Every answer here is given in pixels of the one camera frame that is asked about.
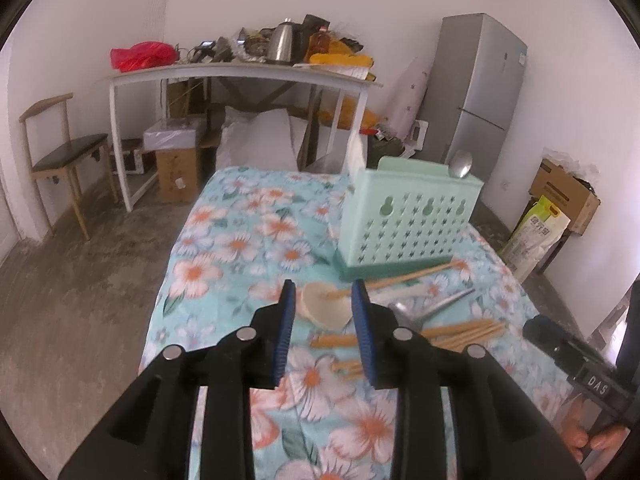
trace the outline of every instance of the light blue bedsheet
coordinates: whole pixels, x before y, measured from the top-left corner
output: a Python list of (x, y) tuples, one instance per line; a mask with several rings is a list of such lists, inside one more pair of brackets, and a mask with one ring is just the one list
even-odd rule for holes
[[(175, 243), (149, 324), (141, 369), (164, 346), (210, 346), (250, 322), (254, 311), (277, 301), (284, 279), (340, 288), (332, 267), (336, 218), (348, 181), (335, 175), (227, 168), (207, 184)], [(433, 317), (429, 326), (480, 317), (503, 319), (508, 330), (487, 345), (491, 354), (551, 420), (569, 393), (566, 376), (522, 339), (537, 311), (500, 258), (468, 226), (454, 257), (463, 264), (421, 279), (430, 287), (422, 304), (474, 286), (476, 293)], [(396, 392), (374, 391), (364, 380), (345, 382), (336, 360), (357, 349), (312, 350), (318, 330), (296, 318), (289, 362), (274, 392), (252, 390), (252, 433), (257, 480), (382, 480), (388, 478)], [(353, 325), (345, 330), (353, 333)], [(190, 478), (200, 453), (202, 396), (196, 414)], [(449, 450), (452, 433), (447, 430)], [(450, 464), (453, 474), (454, 465)]]

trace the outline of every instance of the wooden chair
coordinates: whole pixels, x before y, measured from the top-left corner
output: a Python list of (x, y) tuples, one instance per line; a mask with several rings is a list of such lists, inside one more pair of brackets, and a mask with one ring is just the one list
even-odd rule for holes
[[(20, 125), (22, 126), (22, 136), (24, 139), (25, 152), (28, 158), (31, 178), (33, 180), (37, 180), (39, 178), (53, 177), (54, 181), (57, 181), (59, 178), (66, 180), (69, 185), (69, 189), (71, 190), (71, 204), (74, 208), (74, 212), (76, 213), (76, 217), (78, 217), (78, 223), (80, 224), (80, 228), (82, 229), (82, 234), (84, 234), (84, 238), (89, 241), (89, 231), (87, 231), (86, 229), (84, 217), (82, 216), (82, 211), (80, 209), (82, 190), (80, 188), (80, 182), (78, 180), (78, 170), (76, 168), (78, 162), (90, 155), (93, 156), (96, 160), (100, 160), (100, 155), (102, 155), (102, 158), (104, 160), (104, 167), (107, 172), (107, 177), (109, 179), (109, 184), (111, 186), (111, 192), (113, 193), (113, 200), (115, 203), (118, 203), (118, 194), (116, 192), (113, 175), (111, 174), (107, 134), (96, 134), (85, 137), (78, 137), (77, 139), (71, 139), (70, 137), (69, 117), (66, 108), (66, 102), (73, 96), (74, 95), (72, 93), (69, 93), (38, 101), (36, 104), (31, 105), (31, 107), (20, 116), (19, 121)], [(55, 106), (59, 103), (63, 104), (62, 127), (65, 142), (64, 144), (53, 150), (51, 153), (41, 158), (36, 164), (34, 164), (31, 160), (31, 150), (29, 148), (29, 138), (27, 136), (26, 121), (30, 117), (41, 114), (44, 110), (47, 110), (48, 108), (51, 108), (52, 106)], [(47, 220), (47, 225), (49, 227), (49, 230), (53, 232), (53, 227), (51, 225), (49, 217), (47, 216), (47, 211), (44, 209), (40, 189), (38, 188), (38, 186), (36, 186), (36, 189), (38, 191), (36, 195), (44, 212), (44, 216)]]

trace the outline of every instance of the bamboo chopsticks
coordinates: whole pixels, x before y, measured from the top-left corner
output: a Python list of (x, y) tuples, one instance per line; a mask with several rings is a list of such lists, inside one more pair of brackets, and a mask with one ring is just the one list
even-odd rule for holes
[[(415, 278), (421, 278), (422, 276), (427, 276), (428, 274), (433, 274), (434, 272), (440, 272), (441, 270), (450, 269), (451, 267), (455, 267), (457, 263), (457, 261), (452, 261), (448, 264), (429, 267), (428, 269), (416, 270), (415, 272), (403, 274), (402, 276), (394, 276), (392, 278), (382, 278), (381, 280), (375, 280), (373, 282), (365, 282), (365, 286), (367, 287), (367, 290), (375, 290), (376, 288), (397, 285), (398, 283), (407, 282), (408, 280), (413, 280)], [(344, 288), (343, 290), (333, 290), (331, 292), (328, 292), (326, 294), (326, 298), (328, 300), (339, 300), (340, 298), (345, 298), (350, 295), (351, 289)]]
[[(462, 352), (466, 346), (471, 344), (479, 344), (491, 339), (500, 337), (506, 328), (504, 322), (494, 321), (493, 319), (480, 319), (466, 323), (458, 323), (455, 325), (428, 328), (421, 333), (424, 337), (430, 339), (431, 344), (445, 350), (454, 352)], [(351, 336), (320, 336), (312, 341), (312, 348), (327, 348), (327, 342), (334, 341), (336, 338), (342, 338), (338, 346), (345, 345), (345, 340)], [(343, 381), (356, 381), (364, 378), (362, 373), (362, 362), (359, 359), (349, 359), (346, 361), (337, 361), (331, 365), (331, 370), (338, 372)]]
[[(422, 336), (427, 339), (435, 339), (437, 337), (446, 335), (458, 335), (470, 330), (478, 328), (486, 328), (489, 325), (494, 324), (493, 319), (478, 319), (474, 321), (467, 321), (464, 323), (457, 323), (452, 325), (437, 326), (434, 328), (426, 328), (420, 332)], [(358, 340), (355, 334), (339, 335), (339, 334), (323, 334), (316, 336), (311, 340), (309, 346), (311, 348), (336, 348), (336, 347), (349, 347), (357, 346)]]

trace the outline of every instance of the perforated plastic basket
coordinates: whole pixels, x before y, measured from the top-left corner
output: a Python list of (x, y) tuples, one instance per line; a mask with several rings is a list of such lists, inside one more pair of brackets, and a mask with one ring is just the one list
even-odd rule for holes
[(376, 278), (447, 262), (482, 181), (434, 162), (384, 156), (347, 193), (336, 260), (341, 278)]

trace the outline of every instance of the silver refrigerator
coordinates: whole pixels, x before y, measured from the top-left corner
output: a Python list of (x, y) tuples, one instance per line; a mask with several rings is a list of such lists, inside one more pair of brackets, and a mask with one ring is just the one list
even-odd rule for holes
[(417, 115), (429, 127), (415, 158), (446, 164), (457, 150), (467, 150), (471, 173), (486, 182), (511, 124), (526, 62), (527, 45), (488, 14), (444, 18)]

